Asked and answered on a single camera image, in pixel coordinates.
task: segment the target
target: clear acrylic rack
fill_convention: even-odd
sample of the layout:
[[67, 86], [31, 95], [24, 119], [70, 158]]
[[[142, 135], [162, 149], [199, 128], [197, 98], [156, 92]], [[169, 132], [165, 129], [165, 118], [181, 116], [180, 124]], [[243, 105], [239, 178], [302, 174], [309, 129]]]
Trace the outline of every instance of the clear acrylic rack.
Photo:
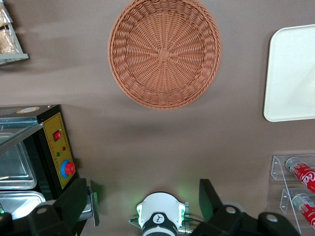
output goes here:
[[300, 157], [310, 167], [315, 168], [315, 154], [273, 156], [266, 208], [270, 212], [284, 215], [302, 236], [314, 236], [315, 230], [292, 204], [292, 198], [300, 193], [308, 194], [315, 201], [315, 193], [307, 189], [285, 167], [286, 160], [293, 156]]

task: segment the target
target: coca-cola logo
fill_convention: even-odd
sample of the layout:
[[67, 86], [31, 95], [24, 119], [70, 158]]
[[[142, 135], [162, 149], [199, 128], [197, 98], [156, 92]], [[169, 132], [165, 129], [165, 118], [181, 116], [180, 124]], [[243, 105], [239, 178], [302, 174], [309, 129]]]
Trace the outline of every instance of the coca-cola logo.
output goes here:
[[313, 229], [315, 229], [315, 218], [313, 218], [312, 221], [311, 221], [311, 227], [312, 227]]
[[305, 175], [301, 175], [301, 181], [305, 186], [307, 186], [309, 181], [314, 182], [315, 181], [315, 172], [309, 171]]

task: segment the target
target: red knob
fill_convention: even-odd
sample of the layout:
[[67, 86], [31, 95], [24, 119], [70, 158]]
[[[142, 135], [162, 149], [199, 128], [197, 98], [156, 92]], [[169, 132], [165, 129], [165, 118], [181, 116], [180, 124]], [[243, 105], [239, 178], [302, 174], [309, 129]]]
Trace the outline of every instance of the red knob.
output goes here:
[[68, 176], [73, 175], [75, 173], [75, 164], [73, 162], [68, 162], [65, 165], [64, 172]]

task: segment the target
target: cable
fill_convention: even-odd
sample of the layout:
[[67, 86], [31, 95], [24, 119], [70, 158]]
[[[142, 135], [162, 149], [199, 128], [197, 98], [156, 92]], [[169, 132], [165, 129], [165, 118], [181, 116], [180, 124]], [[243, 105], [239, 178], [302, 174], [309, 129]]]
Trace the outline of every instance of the cable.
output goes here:
[[142, 230], [142, 228], [141, 228], [140, 226], [134, 224], [134, 222], [136, 222], [137, 220], [138, 220], [138, 218], [134, 218], [134, 219], [129, 220], [128, 222], [129, 222], [130, 224], [132, 224], [133, 226], [137, 227], [138, 229], [141, 229], [141, 230]]
[[189, 218], [189, 217], [184, 217], [184, 221], [195, 221], [195, 222], [198, 222], [198, 223], [202, 223], [201, 220], [197, 220], [197, 219]]

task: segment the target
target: plastic bag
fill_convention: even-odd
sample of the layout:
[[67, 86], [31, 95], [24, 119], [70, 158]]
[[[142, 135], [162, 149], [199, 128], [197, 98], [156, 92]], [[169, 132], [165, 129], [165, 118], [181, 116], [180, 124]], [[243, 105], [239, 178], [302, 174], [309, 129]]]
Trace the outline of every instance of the plastic bag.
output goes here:
[[0, 30], [0, 54], [18, 54], [19, 49], [8, 29]]
[[0, 27], [7, 25], [8, 23], [11, 23], [12, 19], [6, 10], [3, 2], [0, 0]]

